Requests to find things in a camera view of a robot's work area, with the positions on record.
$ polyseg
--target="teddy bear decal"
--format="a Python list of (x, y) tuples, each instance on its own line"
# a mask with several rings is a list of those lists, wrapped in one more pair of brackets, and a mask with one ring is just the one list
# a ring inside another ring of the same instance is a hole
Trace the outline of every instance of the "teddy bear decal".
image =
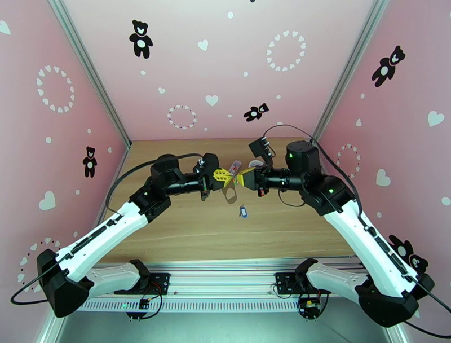
[(136, 57), (140, 57), (142, 53), (144, 58), (149, 58), (151, 55), (149, 46), (153, 46), (153, 42), (147, 35), (148, 26), (146, 23), (137, 20), (133, 20), (132, 23), (135, 33), (129, 39), (130, 42), (134, 43), (135, 55)]

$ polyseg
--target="gray floor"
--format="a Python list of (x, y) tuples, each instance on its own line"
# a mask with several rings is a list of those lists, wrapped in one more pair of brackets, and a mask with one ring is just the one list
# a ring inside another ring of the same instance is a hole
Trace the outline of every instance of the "gray floor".
[(58, 343), (383, 343), (383, 328), (356, 304), (331, 298), (317, 322), (298, 313), (160, 313), (130, 323), (125, 313), (75, 312)]

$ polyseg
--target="white dot decal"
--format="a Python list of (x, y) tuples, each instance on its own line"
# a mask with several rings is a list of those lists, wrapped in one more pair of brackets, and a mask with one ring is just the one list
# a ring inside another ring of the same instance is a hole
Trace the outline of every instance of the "white dot decal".
[(449, 206), (451, 205), (451, 199), (448, 198), (447, 196), (441, 198), (441, 203), (445, 206)]

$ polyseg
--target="pink wall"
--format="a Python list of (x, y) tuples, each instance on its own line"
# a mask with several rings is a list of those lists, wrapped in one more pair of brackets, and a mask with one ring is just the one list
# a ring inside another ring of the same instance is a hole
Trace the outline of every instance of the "pink wall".
[[(278, 122), (313, 131), (373, 1), (64, 2), (128, 134), (145, 140), (257, 137)], [(147, 59), (133, 20), (148, 24)]]
[[(0, 340), (34, 342), (49, 306), (9, 299), (36, 276), (41, 251), (92, 229), (125, 146), (47, 1), (0, 3), (0, 50)], [(44, 297), (35, 291), (18, 300)]]
[[(414, 253), (428, 260), (434, 293), (448, 304), (450, 12), (447, 0), (391, 1), (321, 139), (340, 167), (354, 175), (364, 210), (380, 231), (409, 240)], [(391, 80), (375, 87), (379, 61), (397, 45), (405, 59)], [(433, 301), (421, 300), (417, 316), (412, 323), (451, 334), (449, 314)], [(436, 341), (410, 335), (414, 342)]]

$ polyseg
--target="white heart decal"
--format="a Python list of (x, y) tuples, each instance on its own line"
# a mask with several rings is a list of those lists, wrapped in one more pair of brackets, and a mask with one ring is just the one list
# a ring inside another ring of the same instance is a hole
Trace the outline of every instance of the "white heart decal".
[(208, 105), (215, 106), (218, 102), (219, 98), (217, 95), (207, 95), (205, 97), (205, 101), (207, 101)]
[(204, 51), (207, 51), (208, 49), (208, 41), (204, 39), (203, 41), (197, 42), (197, 46), (201, 48)]
[(387, 187), (391, 183), (391, 179), (387, 176), (385, 170), (379, 169), (376, 175), (376, 184), (378, 186)]
[(50, 210), (56, 206), (55, 195), (52, 191), (47, 191), (44, 194), (44, 199), (39, 202), (39, 208), (41, 210)]
[(8, 35), (11, 34), (10, 27), (3, 20), (0, 20), (0, 32)]
[(445, 115), (443, 113), (437, 113), (436, 111), (431, 111), (427, 115), (427, 120), (429, 122), (429, 126), (433, 127), (435, 125), (440, 124), (442, 121), (445, 120)]

